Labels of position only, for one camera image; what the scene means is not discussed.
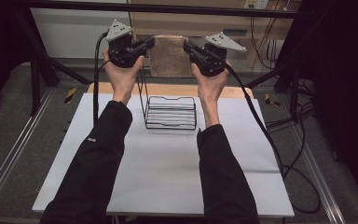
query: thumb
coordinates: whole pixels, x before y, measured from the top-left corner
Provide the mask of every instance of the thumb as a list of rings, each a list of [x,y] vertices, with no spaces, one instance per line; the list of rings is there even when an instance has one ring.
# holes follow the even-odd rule
[[[139,56],[133,67],[137,70],[141,69],[142,66],[144,65],[144,61],[145,61],[145,56],[144,55]]]
[[[191,73],[196,79],[198,79],[199,76],[202,76],[199,67],[195,63],[191,64]]]
[[[107,49],[103,50],[103,60],[105,62],[109,61],[110,57],[109,57],[109,53],[107,52]]]

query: clamp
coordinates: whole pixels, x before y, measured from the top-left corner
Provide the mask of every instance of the clamp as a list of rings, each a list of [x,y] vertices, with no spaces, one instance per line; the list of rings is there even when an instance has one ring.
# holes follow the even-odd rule
[[[225,70],[227,49],[246,51],[245,47],[237,44],[225,34],[206,36],[208,42],[203,48],[191,40],[185,41],[184,50],[190,55],[190,61],[195,63],[200,72],[206,77],[214,77]]]
[[[153,48],[155,44],[153,36],[132,42],[131,32],[130,26],[126,26],[115,19],[106,36],[110,62],[117,67],[133,67],[139,56],[145,56],[146,51]]]

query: black wire rack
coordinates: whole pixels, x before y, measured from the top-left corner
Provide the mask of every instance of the black wire rack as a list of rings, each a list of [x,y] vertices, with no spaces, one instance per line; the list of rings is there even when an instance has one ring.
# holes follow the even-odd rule
[[[143,66],[136,82],[146,129],[195,130],[197,111],[194,98],[149,96],[145,68],[146,66]]]

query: wrist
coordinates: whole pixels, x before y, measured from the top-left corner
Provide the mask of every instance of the wrist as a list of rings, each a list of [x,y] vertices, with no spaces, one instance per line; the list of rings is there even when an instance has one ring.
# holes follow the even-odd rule
[[[201,103],[201,106],[204,113],[206,128],[209,128],[215,124],[220,124],[217,102]]]
[[[131,93],[123,93],[123,92],[115,91],[115,93],[113,94],[112,100],[121,102],[121,103],[123,103],[123,105],[127,105],[130,98],[131,98]]]

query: white wall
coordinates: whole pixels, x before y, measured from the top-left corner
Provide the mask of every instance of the white wall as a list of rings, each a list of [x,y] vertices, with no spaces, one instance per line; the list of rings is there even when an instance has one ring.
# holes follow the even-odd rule
[[[77,2],[127,3],[126,0],[77,0]],[[34,19],[48,55],[56,58],[93,58],[98,37],[113,19],[130,25],[128,12],[33,8]],[[100,49],[107,48],[103,40]]]

